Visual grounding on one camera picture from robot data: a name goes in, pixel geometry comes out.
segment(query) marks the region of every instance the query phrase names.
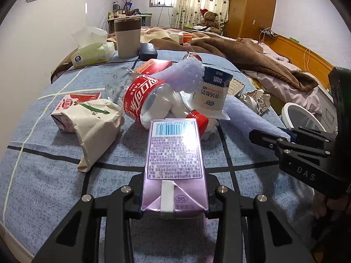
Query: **santa hat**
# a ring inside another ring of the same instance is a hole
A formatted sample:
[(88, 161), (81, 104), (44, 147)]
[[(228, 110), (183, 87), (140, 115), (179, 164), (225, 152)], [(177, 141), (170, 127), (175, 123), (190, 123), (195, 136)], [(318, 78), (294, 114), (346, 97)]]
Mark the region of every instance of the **santa hat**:
[(203, 17), (205, 17), (205, 14), (206, 14), (207, 12), (209, 12), (208, 9), (202, 9), (202, 10), (200, 10), (200, 13), (201, 13), (201, 15), (202, 15)]

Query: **brown blanket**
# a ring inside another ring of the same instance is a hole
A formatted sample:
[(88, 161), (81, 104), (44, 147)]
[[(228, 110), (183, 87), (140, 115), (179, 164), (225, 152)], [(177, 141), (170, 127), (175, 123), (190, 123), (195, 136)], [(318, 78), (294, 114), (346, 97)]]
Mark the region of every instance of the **brown blanket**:
[[(199, 38), (207, 34), (192, 33), (193, 38)], [(171, 38), (155, 38), (150, 43), (153, 43), (155, 48), (159, 50), (202, 52), (218, 55), (228, 59), (240, 70), (251, 70), (271, 75), (301, 91), (310, 91), (318, 85), (312, 77), (299, 71), (291, 71), (275, 60), (264, 56), (262, 47), (249, 39), (233, 41), (221, 37), (204, 37), (192, 40), (189, 44), (179, 45)]]

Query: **red bottle cap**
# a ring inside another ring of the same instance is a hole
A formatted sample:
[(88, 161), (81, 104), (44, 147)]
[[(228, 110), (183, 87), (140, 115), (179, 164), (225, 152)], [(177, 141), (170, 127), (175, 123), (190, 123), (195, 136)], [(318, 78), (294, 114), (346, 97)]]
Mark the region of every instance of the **red bottle cap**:
[(186, 118), (196, 119), (196, 123), (198, 124), (199, 128), (199, 134), (200, 137), (202, 137), (208, 125), (208, 118), (196, 110), (192, 110)]

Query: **wooden headboard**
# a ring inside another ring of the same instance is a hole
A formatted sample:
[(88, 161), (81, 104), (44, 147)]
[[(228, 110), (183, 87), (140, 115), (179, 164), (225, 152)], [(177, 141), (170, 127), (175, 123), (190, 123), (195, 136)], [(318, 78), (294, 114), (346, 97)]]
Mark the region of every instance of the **wooden headboard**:
[[(328, 75), (334, 66), (312, 50), (309, 51), (306, 47), (284, 36), (278, 36), (276, 39), (274, 39), (266, 35), (263, 43), (267, 44), (277, 54), (289, 58), (291, 63), (299, 67), (301, 70), (305, 70), (306, 68), (306, 72), (308, 72), (309, 69), (309, 72), (318, 78), (324, 88), (327, 89), (330, 87)], [(307, 61), (309, 56), (310, 61), (307, 69)]]

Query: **silver bolt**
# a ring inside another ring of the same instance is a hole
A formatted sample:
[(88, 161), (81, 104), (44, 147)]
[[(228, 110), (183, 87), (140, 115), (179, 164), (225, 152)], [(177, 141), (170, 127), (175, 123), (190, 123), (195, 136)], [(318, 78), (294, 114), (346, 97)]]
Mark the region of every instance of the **silver bolt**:
[(267, 201), (267, 197), (265, 195), (258, 195), (257, 196), (257, 199), (260, 201), (260, 202), (266, 202)]
[(132, 190), (132, 188), (129, 187), (129, 186), (123, 186), (123, 187), (121, 188), (121, 192), (122, 192), (122, 193), (129, 193), (131, 190)]
[(82, 196), (82, 201), (83, 202), (90, 202), (91, 199), (92, 199), (92, 196), (89, 195), (89, 194)]
[(228, 188), (226, 186), (219, 186), (217, 188), (217, 191), (220, 192), (220, 193), (227, 193)]

